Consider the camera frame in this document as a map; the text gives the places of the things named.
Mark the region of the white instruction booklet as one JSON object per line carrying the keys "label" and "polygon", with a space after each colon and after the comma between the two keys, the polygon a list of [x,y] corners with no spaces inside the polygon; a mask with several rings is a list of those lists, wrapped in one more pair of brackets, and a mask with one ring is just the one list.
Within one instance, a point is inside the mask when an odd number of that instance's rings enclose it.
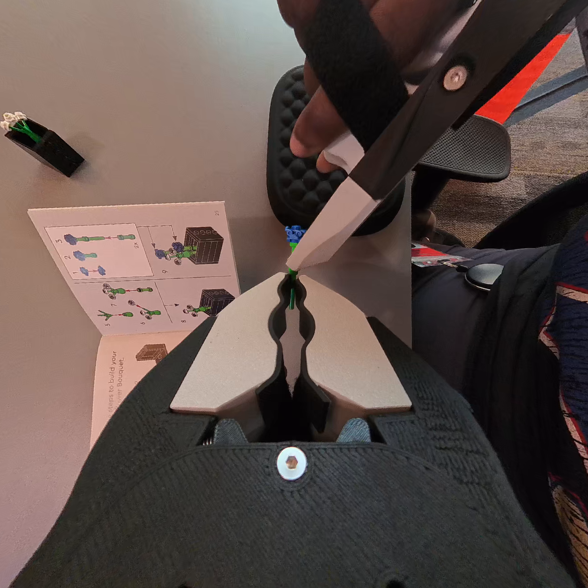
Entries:
{"label": "white instruction booklet", "polygon": [[90,445],[131,390],[240,295],[223,201],[28,210],[101,339]]}

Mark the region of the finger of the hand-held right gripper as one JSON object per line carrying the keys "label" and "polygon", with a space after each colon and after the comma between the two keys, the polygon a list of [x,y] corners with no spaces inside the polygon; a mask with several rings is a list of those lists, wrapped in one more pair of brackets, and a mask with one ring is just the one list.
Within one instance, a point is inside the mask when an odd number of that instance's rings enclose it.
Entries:
{"label": "finger of the hand-held right gripper", "polygon": [[330,260],[382,201],[347,177],[301,238],[287,267],[299,272]]}

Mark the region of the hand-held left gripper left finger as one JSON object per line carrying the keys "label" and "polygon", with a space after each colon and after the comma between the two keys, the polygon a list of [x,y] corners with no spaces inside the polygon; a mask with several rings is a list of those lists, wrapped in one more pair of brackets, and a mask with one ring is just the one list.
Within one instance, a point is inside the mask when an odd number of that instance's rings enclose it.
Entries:
{"label": "hand-held left gripper left finger", "polygon": [[221,311],[171,410],[274,427],[291,401],[281,344],[289,304],[290,277],[277,273]]}

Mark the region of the orange traffic cone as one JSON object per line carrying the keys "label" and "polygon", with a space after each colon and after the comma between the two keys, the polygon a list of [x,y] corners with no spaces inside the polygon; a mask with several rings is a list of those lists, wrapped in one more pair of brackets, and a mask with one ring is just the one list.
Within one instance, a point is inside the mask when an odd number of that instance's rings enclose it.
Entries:
{"label": "orange traffic cone", "polygon": [[503,124],[518,107],[523,97],[554,59],[571,33],[560,33],[552,39],[515,77],[489,99],[476,115]]}

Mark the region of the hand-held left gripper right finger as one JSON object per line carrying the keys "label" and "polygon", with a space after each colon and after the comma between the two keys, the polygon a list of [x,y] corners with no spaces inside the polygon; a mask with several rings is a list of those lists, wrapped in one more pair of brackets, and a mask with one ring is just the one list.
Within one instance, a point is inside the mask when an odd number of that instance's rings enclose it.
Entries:
{"label": "hand-held left gripper right finger", "polygon": [[296,402],[312,430],[342,430],[353,418],[411,411],[393,364],[358,307],[303,275],[296,299],[304,339]]}

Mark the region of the black mesh cushion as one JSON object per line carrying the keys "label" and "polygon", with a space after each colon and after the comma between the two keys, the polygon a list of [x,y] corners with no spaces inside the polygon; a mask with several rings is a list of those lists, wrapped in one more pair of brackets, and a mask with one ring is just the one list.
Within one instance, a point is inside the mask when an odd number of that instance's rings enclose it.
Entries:
{"label": "black mesh cushion", "polygon": [[272,212],[283,226],[302,229],[310,227],[348,176],[342,169],[320,173],[317,156],[299,158],[290,150],[292,130],[309,101],[303,65],[288,70],[278,80],[270,101],[266,157]]}

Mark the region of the black square frame brick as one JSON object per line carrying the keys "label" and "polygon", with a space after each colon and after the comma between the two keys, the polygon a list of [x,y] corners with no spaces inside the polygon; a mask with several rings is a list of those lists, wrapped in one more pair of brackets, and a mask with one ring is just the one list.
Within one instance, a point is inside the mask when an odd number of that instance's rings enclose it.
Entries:
{"label": "black square frame brick", "polygon": [[34,134],[40,137],[38,142],[17,130],[7,131],[4,136],[40,163],[66,177],[71,177],[85,163],[84,157],[53,130],[31,119],[27,120],[27,125]]}

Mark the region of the grey desk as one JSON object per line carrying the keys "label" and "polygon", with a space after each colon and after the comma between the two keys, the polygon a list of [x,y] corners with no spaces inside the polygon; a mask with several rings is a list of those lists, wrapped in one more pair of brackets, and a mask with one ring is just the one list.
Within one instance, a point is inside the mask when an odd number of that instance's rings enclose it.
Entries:
{"label": "grey desk", "polygon": [[28,209],[224,201],[241,290],[285,270],[266,193],[270,99],[304,63],[276,1],[1,1],[1,113],[84,158],[71,178],[1,138],[1,587],[90,447],[100,334]]}

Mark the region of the person's dark clothing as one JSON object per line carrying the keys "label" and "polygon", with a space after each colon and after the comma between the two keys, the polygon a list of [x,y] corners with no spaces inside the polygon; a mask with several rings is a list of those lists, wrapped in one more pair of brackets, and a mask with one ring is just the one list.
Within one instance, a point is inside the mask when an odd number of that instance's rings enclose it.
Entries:
{"label": "person's dark clothing", "polygon": [[587,587],[587,212],[540,247],[547,198],[586,205],[587,173],[509,218],[503,248],[465,247],[421,214],[414,240],[502,272],[484,291],[465,271],[413,268],[413,348],[464,395],[528,519]]}

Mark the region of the green toy stem brick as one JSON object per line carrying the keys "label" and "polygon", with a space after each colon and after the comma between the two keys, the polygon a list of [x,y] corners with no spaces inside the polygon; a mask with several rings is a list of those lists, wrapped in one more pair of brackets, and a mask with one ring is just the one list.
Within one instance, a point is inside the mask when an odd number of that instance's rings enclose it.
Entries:
{"label": "green toy stem brick", "polygon": [[14,119],[10,125],[10,128],[15,132],[27,136],[33,141],[33,143],[39,143],[42,140],[42,136],[30,128],[28,125],[28,119],[26,118]]}

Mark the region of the person's right hand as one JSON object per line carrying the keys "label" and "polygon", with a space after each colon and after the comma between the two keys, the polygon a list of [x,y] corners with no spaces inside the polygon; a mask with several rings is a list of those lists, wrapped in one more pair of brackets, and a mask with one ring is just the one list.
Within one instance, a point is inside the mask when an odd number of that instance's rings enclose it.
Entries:
{"label": "person's right hand", "polygon": [[[471,16],[476,1],[362,1],[409,93],[416,90],[428,70],[439,60]],[[299,158],[318,155],[319,172],[335,166],[324,149],[348,128],[328,99],[308,61],[304,67],[305,87],[311,99],[299,116],[290,138],[290,150]]]}

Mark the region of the green toy rod brick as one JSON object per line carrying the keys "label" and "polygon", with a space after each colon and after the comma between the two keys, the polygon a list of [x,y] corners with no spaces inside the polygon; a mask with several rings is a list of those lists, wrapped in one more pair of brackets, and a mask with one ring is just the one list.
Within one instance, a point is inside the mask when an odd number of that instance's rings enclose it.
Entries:
{"label": "green toy rod brick", "polygon": [[[292,241],[290,238],[288,238],[288,244],[290,246],[290,250],[291,253],[293,253],[296,249],[296,247],[298,246],[298,241]],[[296,301],[296,279],[297,279],[297,275],[298,272],[296,270],[291,269],[290,267],[288,267],[288,273],[289,273],[289,281],[290,281],[290,301],[289,301],[289,309],[293,310],[295,307],[295,301]]]}

